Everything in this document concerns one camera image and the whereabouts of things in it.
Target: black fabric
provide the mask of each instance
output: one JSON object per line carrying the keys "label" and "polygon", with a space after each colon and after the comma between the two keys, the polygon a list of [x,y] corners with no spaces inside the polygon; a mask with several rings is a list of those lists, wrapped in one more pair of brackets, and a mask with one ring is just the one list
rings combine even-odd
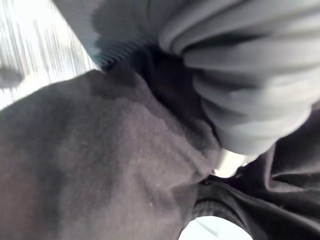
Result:
{"label": "black fabric", "polygon": [[319,239],[319,112],[204,184],[220,147],[192,74],[166,56],[151,66],[146,80],[126,63],[91,71],[0,112],[0,239],[177,240],[207,201],[255,240]]}

